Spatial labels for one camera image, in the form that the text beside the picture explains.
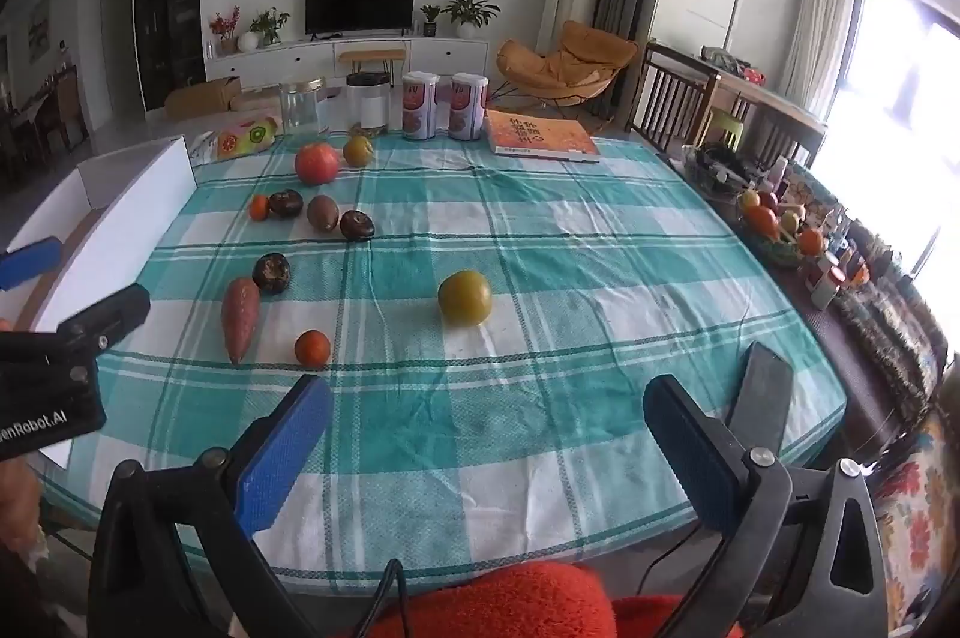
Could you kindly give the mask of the small orange tangerine front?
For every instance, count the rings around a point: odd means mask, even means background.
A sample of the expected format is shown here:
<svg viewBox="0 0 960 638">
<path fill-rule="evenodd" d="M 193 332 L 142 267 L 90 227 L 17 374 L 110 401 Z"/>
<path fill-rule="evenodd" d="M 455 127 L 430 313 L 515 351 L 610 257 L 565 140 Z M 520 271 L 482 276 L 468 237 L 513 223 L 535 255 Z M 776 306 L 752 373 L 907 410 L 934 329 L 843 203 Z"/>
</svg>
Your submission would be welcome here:
<svg viewBox="0 0 960 638">
<path fill-rule="evenodd" d="M 304 331 L 295 342 L 295 357 L 304 368 L 324 368 L 331 358 L 329 337 L 317 329 Z"/>
</svg>

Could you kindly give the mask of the small orange tangerine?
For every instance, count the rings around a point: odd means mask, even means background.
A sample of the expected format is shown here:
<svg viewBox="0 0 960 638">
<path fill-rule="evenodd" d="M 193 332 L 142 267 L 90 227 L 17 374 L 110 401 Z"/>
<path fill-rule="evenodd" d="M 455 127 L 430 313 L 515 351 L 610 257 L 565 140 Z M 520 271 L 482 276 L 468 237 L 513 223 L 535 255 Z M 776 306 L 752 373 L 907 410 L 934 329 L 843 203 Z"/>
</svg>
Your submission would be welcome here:
<svg viewBox="0 0 960 638">
<path fill-rule="evenodd" d="M 331 358 L 329 337 L 317 329 L 304 331 L 295 342 L 295 357 L 304 368 L 324 368 Z"/>
<path fill-rule="evenodd" d="M 263 194 L 256 194 L 252 197 L 251 202 L 249 202 L 249 217 L 254 220 L 254 222 L 262 222 L 270 214 L 270 206 L 268 206 L 268 197 Z"/>
</svg>

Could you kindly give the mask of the reddish sweet potato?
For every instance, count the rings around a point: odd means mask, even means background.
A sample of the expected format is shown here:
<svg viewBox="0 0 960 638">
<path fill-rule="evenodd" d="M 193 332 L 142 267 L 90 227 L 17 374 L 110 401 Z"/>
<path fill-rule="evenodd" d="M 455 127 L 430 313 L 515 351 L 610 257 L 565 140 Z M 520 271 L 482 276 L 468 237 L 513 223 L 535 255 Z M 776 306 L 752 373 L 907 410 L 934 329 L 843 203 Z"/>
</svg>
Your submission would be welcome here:
<svg viewBox="0 0 960 638">
<path fill-rule="evenodd" d="M 260 311 L 260 290 L 249 277 L 228 285 L 221 302 L 221 329 L 229 362 L 239 363 L 251 347 Z"/>
</svg>

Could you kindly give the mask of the dark mangosteen front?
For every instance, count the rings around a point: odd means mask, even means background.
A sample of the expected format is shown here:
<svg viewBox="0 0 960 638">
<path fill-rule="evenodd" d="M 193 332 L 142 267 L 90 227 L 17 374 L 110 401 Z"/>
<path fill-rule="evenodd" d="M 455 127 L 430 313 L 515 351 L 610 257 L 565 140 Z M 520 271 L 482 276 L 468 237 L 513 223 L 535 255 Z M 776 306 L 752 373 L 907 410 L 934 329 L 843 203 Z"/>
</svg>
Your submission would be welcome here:
<svg viewBox="0 0 960 638">
<path fill-rule="evenodd" d="M 285 254 L 264 254 L 254 264 L 252 280 L 265 295 L 280 295 L 291 284 L 290 262 Z"/>
</svg>

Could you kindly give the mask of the small orange tangerine back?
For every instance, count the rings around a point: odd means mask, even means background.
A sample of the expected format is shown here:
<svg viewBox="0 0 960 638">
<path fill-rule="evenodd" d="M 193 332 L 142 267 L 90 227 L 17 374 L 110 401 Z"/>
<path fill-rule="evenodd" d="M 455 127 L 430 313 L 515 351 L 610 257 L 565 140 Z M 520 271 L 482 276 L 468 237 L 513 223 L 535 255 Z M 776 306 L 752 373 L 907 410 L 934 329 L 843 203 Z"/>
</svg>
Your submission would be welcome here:
<svg viewBox="0 0 960 638">
<path fill-rule="evenodd" d="M 254 222 L 262 222 L 270 214 L 270 206 L 268 206 L 268 197 L 263 194 L 256 194 L 252 197 L 251 202 L 249 202 L 249 217 L 254 220 Z"/>
</svg>

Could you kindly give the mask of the large yellow-green pear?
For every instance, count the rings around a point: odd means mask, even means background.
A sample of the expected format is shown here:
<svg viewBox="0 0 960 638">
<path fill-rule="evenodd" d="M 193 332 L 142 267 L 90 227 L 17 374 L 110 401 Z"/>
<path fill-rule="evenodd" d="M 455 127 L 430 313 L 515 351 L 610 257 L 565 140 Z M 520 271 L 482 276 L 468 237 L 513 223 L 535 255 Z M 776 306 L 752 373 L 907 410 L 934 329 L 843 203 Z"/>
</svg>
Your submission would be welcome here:
<svg viewBox="0 0 960 638">
<path fill-rule="evenodd" d="M 487 278 L 472 269 L 444 278 L 438 289 L 439 310 L 451 326 L 482 324 L 491 313 L 493 295 Z"/>
</svg>

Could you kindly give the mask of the red apple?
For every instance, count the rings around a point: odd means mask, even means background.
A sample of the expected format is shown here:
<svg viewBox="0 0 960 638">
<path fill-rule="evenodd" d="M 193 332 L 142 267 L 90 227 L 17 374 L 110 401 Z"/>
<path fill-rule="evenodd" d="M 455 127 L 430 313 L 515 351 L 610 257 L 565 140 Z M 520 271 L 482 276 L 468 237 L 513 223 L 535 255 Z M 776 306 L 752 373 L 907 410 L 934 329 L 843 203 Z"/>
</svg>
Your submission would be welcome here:
<svg viewBox="0 0 960 638">
<path fill-rule="evenodd" d="M 296 152 L 295 173 L 302 184 L 320 186 L 329 184 L 340 172 L 340 155 L 327 142 L 303 145 Z"/>
</svg>

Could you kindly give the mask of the black smartphone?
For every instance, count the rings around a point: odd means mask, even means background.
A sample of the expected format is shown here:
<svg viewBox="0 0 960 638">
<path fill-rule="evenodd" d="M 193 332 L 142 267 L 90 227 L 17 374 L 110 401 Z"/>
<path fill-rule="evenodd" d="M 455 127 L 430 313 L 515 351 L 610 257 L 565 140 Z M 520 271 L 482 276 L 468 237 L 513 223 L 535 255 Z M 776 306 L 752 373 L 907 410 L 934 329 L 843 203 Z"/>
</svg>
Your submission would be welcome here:
<svg viewBox="0 0 960 638">
<path fill-rule="evenodd" d="M 781 451 L 793 399 L 794 370 L 770 347 L 748 347 L 736 401 L 727 415 L 727 428 L 746 450 Z"/>
</svg>

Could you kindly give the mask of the brown cardboard box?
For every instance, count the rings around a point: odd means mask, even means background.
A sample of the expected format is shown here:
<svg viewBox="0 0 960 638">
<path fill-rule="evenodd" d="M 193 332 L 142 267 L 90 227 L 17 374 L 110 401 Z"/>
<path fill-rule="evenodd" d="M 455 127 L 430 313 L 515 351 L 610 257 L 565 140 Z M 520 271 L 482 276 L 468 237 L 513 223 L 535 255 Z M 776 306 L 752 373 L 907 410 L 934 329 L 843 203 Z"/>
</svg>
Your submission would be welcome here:
<svg viewBox="0 0 960 638">
<path fill-rule="evenodd" d="M 224 77 L 172 90 L 164 102 L 172 121 L 201 118 L 231 110 L 231 100 L 241 93 L 239 77 Z"/>
</svg>

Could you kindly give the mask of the brown kiwi fruit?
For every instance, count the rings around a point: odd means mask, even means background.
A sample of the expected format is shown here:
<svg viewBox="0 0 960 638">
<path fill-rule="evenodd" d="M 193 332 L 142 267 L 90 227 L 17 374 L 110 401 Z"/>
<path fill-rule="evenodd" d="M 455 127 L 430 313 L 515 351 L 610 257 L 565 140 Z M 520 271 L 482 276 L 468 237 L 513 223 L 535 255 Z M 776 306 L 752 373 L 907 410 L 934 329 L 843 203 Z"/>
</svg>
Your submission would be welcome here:
<svg viewBox="0 0 960 638">
<path fill-rule="evenodd" d="M 340 220 L 337 203 L 329 196 L 320 194 L 309 200 L 308 220 L 319 233 L 332 233 Z"/>
</svg>

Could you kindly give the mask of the clear jar gold lid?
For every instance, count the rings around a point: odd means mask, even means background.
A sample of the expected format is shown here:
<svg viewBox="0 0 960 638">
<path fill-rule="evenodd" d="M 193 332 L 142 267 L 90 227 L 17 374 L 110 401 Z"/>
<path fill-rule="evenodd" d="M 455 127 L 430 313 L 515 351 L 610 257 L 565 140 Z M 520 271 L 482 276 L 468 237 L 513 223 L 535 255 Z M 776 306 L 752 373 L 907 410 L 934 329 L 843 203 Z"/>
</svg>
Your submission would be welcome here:
<svg viewBox="0 0 960 638">
<path fill-rule="evenodd" d="M 322 77 L 280 87 L 280 110 L 286 134 L 322 136 L 329 131 L 327 94 Z"/>
</svg>

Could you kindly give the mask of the green potted plant left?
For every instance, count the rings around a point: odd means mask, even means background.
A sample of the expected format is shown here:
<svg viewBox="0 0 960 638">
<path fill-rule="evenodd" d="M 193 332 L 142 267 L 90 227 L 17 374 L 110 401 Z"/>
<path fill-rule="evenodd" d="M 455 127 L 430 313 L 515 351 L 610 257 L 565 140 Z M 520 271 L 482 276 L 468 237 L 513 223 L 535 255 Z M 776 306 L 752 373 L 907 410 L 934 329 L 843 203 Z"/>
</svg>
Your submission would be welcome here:
<svg viewBox="0 0 960 638">
<path fill-rule="evenodd" d="M 280 43 L 280 32 L 290 20 L 290 12 L 280 11 L 278 7 L 270 7 L 265 11 L 259 12 L 251 20 L 252 33 L 256 33 L 262 46 Z"/>
</svg>

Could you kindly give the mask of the green potted plant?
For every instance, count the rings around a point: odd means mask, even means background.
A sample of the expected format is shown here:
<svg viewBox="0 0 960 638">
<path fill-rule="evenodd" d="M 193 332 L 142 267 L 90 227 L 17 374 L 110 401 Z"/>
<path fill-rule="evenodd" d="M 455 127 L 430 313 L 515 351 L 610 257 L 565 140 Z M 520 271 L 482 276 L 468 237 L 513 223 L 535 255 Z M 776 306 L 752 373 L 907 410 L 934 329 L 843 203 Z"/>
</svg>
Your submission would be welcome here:
<svg viewBox="0 0 960 638">
<path fill-rule="evenodd" d="M 446 0 L 443 14 L 459 38 L 473 38 L 501 14 L 501 7 L 489 0 Z"/>
<path fill-rule="evenodd" d="M 270 7 L 265 11 L 259 12 L 251 20 L 252 33 L 256 33 L 262 46 L 280 43 L 280 32 L 290 20 L 290 12 L 280 11 L 278 7 Z"/>
</svg>

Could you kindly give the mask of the clear jar black lid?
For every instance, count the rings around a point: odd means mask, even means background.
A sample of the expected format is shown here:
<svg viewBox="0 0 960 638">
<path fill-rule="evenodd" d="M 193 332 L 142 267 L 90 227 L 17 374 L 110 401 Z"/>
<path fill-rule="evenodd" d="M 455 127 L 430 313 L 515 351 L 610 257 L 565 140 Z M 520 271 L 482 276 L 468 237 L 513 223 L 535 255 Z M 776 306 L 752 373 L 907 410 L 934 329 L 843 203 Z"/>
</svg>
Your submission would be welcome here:
<svg viewBox="0 0 960 638">
<path fill-rule="evenodd" d="M 389 129 L 391 76 L 387 72 L 352 72 L 347 77 L 348 131 L 379 136 Z"/>
</svg>

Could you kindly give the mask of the green potted plant right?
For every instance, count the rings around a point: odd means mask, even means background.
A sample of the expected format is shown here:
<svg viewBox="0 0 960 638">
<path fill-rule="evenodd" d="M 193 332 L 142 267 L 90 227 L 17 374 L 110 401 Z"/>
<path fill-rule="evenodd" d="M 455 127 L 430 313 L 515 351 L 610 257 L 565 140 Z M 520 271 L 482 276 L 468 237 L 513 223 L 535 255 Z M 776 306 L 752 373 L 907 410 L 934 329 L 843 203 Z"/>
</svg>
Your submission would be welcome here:
<svg viewBox="0 0 960 638">
<path fill-rule="evenodd" d="M 446 0 L 443 14 L 459 38 L 473 38 L 501 14 L 501 7 L 489 0 Z"/>
</svg>

